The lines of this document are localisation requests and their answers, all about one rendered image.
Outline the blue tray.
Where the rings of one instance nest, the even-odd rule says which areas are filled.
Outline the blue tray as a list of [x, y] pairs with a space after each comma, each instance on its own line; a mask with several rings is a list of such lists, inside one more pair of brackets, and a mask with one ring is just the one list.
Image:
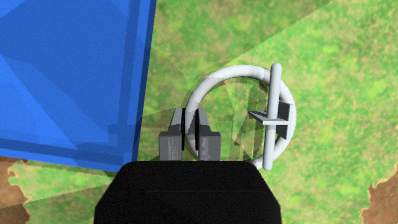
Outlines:
[[0, 155], [137, 161], [156, 3], [0, 0]]

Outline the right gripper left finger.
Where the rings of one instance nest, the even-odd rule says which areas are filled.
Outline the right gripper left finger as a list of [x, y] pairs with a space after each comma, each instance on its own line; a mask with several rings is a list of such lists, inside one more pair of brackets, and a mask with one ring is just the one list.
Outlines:
[[169, 131], [161, 131], [159, 161], [182, 161], [185, 145], [185, 108], [175, 108]]

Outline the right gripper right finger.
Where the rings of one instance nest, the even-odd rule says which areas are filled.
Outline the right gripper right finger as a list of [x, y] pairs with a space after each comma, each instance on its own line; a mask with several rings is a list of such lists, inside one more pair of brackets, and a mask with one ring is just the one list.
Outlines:
[[211, 132], [205, 108], [195, 112], [195, 150], [198, 161], [220, 161], [221, 135]]

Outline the white ring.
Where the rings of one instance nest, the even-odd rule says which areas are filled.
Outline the white ring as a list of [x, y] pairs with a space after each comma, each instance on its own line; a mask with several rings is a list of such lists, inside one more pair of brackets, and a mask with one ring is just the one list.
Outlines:
[[[213, 72], [198, 84], [198, 86], [192, 92], [185, 108], [185, 135], [189, 146], [191, 147], [192, 151], [195, 153], [197, 157], [198, 157], [198, 151], [195, 150], [195, 112], [198, 109], [198, 106], [202, 98], [212, 87], [214, 87], [215, 85], [226, 79], [230, 79], [233, 77], [256, 78], [269, 85], [270, 71], [254, 65], [243, 65], [243, 64], [232, 65], [225, 68], [221, 68]], [[281, 101], [294, 105], [291, 136], [290, 136], [291, 140], [296, 125], [296, 108], [292, 94], [282, 80], [280, 85], [279, 98]], [[281, 155], [281, 153], [288, 146], [289, 142], [290, 141], [286, 141], [281, 136], [279, 136], [274, 146], [273, 161]], [[250, 162], [253, 165], [255, 165], [257, 169], [261, 169], [263, 168], [262, 160], [263, 160], [263, 155], [247, 162]]]

